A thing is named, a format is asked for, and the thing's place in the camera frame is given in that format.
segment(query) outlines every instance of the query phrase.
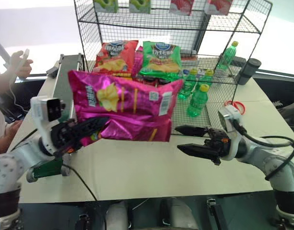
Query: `red scissors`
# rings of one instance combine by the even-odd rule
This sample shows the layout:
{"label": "red scissors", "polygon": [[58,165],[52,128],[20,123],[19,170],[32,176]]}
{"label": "red scissors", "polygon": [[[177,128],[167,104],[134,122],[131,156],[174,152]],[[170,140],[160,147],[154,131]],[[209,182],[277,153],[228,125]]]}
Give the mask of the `red scissors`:
{"label": "red scissors", "polygon": [[234,101],[234,102],[232,102],[231,100],[226,101],[226,102],[224,103],[225,106],[226,106],[226,105],[229,105],[229,104],[231,104],[233,107],[235,107],[235,108],[240,112],[241,115],[244,115],[244,114],[245,114],[245,112],[246,112],[246,107],[244,106],[243,103],[238,102],[238,101]]}

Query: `green box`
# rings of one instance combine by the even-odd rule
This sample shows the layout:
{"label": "green box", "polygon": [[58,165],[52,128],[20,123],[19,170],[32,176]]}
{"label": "green box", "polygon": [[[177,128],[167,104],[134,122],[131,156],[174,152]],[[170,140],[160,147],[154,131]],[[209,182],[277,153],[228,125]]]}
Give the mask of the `green box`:
{"label": "green box", "polygon": [[151,0],[129,0],[130,13],[150,13]]}
{"label": "green box", "polygon": [[118,0],[94,0],[94,8],[96,12],[117,13]]}

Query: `floor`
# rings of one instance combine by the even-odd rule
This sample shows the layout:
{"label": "floor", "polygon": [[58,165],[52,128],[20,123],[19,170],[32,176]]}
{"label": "floor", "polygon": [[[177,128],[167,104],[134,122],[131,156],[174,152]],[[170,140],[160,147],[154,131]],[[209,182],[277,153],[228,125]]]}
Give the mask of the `floor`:
{"label": "floor", "polygon": [[[272,191],[242,195],[188,196],[178,197],[192,210],[201,230],[216,230],[214,217],[210,215],[206,199],[212,197],[222,206],[229,230],[275,230],[269,224],[274,217],[275,199]],[[129,207],[135,207],[145,199],[128,200]],[[162,198],[148,199],[133,211],[134,229],[158,226],[159,205]],[[25,230],[73,230],[79,215],[88,213],[92,220],[92,229],[98,230],[101,219],[95,208],[103,214],[112,201],[85,202],[71,204],[20,204],[23,210]]]}

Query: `table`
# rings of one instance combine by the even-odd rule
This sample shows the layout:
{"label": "table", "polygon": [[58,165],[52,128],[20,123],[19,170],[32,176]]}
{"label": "table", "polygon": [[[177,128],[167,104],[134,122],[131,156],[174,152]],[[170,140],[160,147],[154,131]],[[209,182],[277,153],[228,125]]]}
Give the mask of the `table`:
{"label": "table", "polygon": [[[39,95],[53,95],[55,80],[48,78]],[[246,105],[244,126],[253,136],[294,133],[265,93],[250,79],[238,86],[235,99]],[[12,145],[34,130],[29,112]],[[193,158],[179,151],[178,144],[202,144],[204,138],[171,136],[170,142],[130,142],[102,139],[73,155],[71,165],[82,176],[98,200],[128,198],[232,194],[271,190],[264,174],[237,160]],[[21,203],[92,201],[93,198],[74,173],[51,176],[29,184],[25,175]]]}

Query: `metal wire basket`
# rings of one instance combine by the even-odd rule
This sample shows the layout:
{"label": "metal wire basket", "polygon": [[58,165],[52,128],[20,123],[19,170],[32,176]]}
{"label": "metal wire basket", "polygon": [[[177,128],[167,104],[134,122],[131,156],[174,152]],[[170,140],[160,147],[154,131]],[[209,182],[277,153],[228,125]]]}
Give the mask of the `metal wire basket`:
{"label": "metal wire basket", "polygon": [[[247,34],[247,52],[242,53],[242,58],[248,60],[263,32],[272,3],[267,0],[234,0],[227,16],[206,15],[205,3],[206,0],[195,0],[191,15],[181,16],[169,12],[170,0],[152,0],[150,14],[130,13],[129,0],[118,1],[117,13],[96,12],[93,0],[74,0],[87,71],[93,69],[102,43],[117,40],[165,41],[198,54],[195,61],[182,62],[183,68],[216,70],[221,54],[231,41]],[[219,37],[220,41],[218,32],[229,35],[224,45],[215,52],[202,51],[203,42],[211,35]],[[190,98],[185,102],[178,101],[172,118],[172,134],[178,134],[174,128],[179,125],[221,128],[217,111],[225,101],[233,100],[238,82],[236,76],[241,68],[231,63],[223,77],[213,79],[208,103],[200,116],[190,118],[186,115]]]}

